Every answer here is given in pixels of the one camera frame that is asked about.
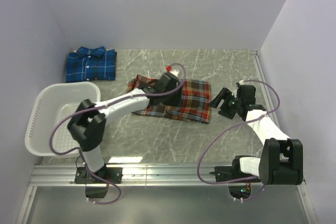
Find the white wall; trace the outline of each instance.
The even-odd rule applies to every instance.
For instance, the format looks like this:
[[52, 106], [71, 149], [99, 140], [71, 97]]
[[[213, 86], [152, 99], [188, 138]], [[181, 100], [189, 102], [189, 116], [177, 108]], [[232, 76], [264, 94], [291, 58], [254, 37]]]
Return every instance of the white wall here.
[[304, 145], [304, 175], [320, 223], [336, 211], [336, 0], [287, 0], [261, 48], [278, 117]]
[[260, 49], [285, 0], [49, 0], [70, 45]]
[[0, 0], [0, 223], [16, 221], [36, 161], [24, 144], [38, 92], [64, 79], [70, 47], [43, 0]]

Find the gray marble floor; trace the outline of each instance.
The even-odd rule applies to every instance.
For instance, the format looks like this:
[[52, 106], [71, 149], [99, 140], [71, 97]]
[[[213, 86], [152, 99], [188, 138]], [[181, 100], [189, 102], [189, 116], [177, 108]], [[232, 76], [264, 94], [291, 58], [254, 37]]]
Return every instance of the gray marble floor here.
[[[182, 63], [187, 78], [211, 83], [212, 97], [222, 87], [234, 90], [242, 79], [257, 79], [253, 57], [248, 50], [116, 50], [116, 81], [94, 82], [101, 100], [125, 93], [128, 81], [137, 74], [158, 78], [165, 66]], [[265, 106], [259, 84], [257, 102]], [[241, 122], [217, 114], [212, 109], [210, 124], [174, 121], [150, 116], [126, 115], [106, 127], [101, 150], [104, 160], [111, 157], [140, 157], [142, 163], [196, 162], [200, 153], [224, 129]], [[262, 144], [248, 126], [221, 137], [209, 150], [205, 162], [232, 161], [235, 155], [261, 155]], [[44, 158], [44, 164], [73, 163], [74, 158]]]

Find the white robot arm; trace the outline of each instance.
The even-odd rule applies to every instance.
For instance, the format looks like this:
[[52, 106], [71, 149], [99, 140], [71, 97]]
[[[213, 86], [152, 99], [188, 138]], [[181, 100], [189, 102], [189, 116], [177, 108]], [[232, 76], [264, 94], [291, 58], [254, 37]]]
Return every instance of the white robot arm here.
[[255, 120], [248, 125], [257, 134], [264, 147], [261, 158], [236, 156], [233, 160], [234, 177], [254, 175], [265, 185], [301, 184], [303, 180], [302, 143], [283, 133], [267, 115], [265, 108], [256, 104], [254, 86], [237, 83], [237, 87], [234, 92], [223, 88], [209, 106], [216, 108], [221, 100], [224, 100], [218, 114], [230, 119], [238, 114], [246, 122]]
[[[254, 123], [249, 123], [253, 131], [257, 134], [258, 138], [265, 144], [266, 139], [289, 139], [290, 137], [283, 133], [271, 120], [269, 116], [266, 115], [266, 111], [263, 110], [252, 110], [247, 112], [246, 121], [257, 119], [265, 115], [261, 120]], [[243, 173], [252, 174], [259, 177], [259, 164], [260, 158], [258, 157], [241, 157], [240, 158], [240, 170]]]
[[[76, 140], [82, 148], [82, 153], [89, 169], [94, 173], [99, 173], [106, 168], [100, 151], [100, 143], [102, 141], [104, 128], [118, 118], [128, 115], [137, 110], [146, 109], [149, 106], [164, 103], [166, 105], [178, 105], [181, 94], [176, 91], [172, 95], [163, 97], [147, 97], [146, 94], [164, 93], [173, 90], [178, 85], [179, 71], [170, 70], [164, 73], [159, 80], [152, 84], [143, 83], [141, 87], [131, 92], [113, 98], [107, 101], [92, 103], [84, 100], [78, 106], [77, 111], [101, 107], [106, 104], [106, 108], [88, 112], [79, 116], [74, 116], [68, 124], [74, 140]], [[115, 105], [107, 106], [113, 101], [122, 100], [121, 98], [130, 97], [123, 101], [117, 102]]]

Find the laundry basket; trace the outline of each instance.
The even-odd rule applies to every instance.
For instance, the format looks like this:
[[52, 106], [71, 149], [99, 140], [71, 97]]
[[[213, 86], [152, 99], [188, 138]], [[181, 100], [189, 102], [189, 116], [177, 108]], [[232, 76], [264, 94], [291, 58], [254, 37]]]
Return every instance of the laundry basket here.
[[[37, 156], [57, 156], [49, 147], [51, 131], [61, 119], [74, 113], [85, 99], [100, 101], [100, 90], [95, 84], [62, 83], [43, 89], [36, 98], [28, 123], [25, 144], [29, 152]], [[58, 128], [53, 139], [53, 146], [59, 152], [79, 146], [68, 131], [67, 124], [68, 121]], [[78, 156], [78, 151], [57, 157], [75, 156]]]

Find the plaid shirt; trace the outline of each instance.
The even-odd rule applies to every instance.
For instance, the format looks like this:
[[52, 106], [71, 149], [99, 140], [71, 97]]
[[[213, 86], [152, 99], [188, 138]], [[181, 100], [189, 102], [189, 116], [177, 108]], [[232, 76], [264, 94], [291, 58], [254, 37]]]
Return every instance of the plaid shirt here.
[[66, 82], [115, 80], [116, 56], [114, 49], [80, 47], [69, 53]]
[[[154, 79], [138, 75], [128, 83], [127, 92], [138, 87], [140, 82], [148, 83]], [[182, 87], [181, 106], [157, 105], [145, 110], [133, 112], [136, 115], [162, 116], [164, 118], [182, 120], [186, 122], [209, 123], [211, 109], [208, 103], [211, 101], [210, 83], [207, 81], [185, 80]]]

